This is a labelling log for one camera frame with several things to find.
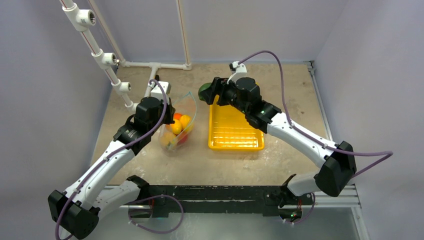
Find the green avocado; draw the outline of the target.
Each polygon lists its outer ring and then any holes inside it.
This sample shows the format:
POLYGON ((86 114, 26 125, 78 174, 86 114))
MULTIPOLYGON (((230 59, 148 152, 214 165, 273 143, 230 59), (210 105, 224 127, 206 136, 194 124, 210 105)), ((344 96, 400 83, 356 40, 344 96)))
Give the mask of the green avocado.
POLYGON ((211 82, 204 83, 198 90, 198 98, 205 103, 208 103, 210 99, 209 89, 211 87, 211 84, 211 82))

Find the orange fruit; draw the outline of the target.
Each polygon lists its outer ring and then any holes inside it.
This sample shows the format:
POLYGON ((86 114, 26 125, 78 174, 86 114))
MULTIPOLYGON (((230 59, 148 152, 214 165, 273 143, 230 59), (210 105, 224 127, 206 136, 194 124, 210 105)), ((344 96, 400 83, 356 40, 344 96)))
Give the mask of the orange fruit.
POLYGON ((175 119, 175 120, 180 120, 180 118, 181 118, 181 116, 182 116, 182 114, 181 113, 174 113, 173 114, 173 118, 175 119))

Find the clear zip top bag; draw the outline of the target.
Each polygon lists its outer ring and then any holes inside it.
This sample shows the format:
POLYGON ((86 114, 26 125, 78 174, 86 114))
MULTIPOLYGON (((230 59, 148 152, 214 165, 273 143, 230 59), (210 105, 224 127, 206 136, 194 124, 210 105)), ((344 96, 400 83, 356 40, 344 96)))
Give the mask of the clear zip top bag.
POLYGON ((192 92, 172 104, 175 108, 173 123, 160 128, 159 144, 165 152, 174 152, 188 146, 197 115, 197 102, 192 92))

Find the orange yellow mango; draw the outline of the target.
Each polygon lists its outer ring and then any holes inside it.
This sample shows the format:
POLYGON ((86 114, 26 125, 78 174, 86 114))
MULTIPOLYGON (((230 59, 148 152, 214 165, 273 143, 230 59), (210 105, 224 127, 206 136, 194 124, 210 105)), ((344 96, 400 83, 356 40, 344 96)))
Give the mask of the orange yellow mango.
POLYGON ((179 118, 179 122, 181 123, 181 127, 185 132, 190 132, 192 130, 192 118, 187 115, 184 114, 179 118))

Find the red apple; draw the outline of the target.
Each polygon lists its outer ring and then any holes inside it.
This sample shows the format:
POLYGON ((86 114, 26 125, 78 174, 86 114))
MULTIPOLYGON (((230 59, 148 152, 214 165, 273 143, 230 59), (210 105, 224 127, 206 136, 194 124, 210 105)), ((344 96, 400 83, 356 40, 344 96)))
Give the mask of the red apple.
POLYGON ((189 136, 187 134, 182 134, 178 137, 178 144, 182 145, 188 140, 189 136))

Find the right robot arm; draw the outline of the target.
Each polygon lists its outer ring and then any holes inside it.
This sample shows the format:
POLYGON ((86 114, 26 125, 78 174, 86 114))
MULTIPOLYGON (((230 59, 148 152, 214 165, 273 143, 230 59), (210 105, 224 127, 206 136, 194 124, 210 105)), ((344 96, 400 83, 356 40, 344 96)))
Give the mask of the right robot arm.
POLYGON ((357 171, 354 156, 345 154, 353 150, 351 144, 335 143, 296 126, 280 108, 263 100, 253 78, 243 77, 233 82, 216 77, 203 84, 198 95, 208 105, 216 103, 237 109, 250 126, 286 142, 319 168, 316 173, 293 174, 283 183, 280 196, 288 204, 304 194, 319 191, 338 197, 357 171))

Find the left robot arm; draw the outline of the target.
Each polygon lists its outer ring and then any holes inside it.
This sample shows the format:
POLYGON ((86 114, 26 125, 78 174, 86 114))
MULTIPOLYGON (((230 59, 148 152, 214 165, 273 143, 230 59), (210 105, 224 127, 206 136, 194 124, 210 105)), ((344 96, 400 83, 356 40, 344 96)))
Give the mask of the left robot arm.
POLYGON ((173 122, 175 108, 168 96, 144 97, 121 126, 100 158, 64 191, 54 190, 47 198, 54 234, 82 240, 90 235, 101 218, 118 207, 135 202, 142 205, 155 199, 150 184, 133 175, 108 193, 103 189, 128 162, 147 146, 154 133, 173 122))

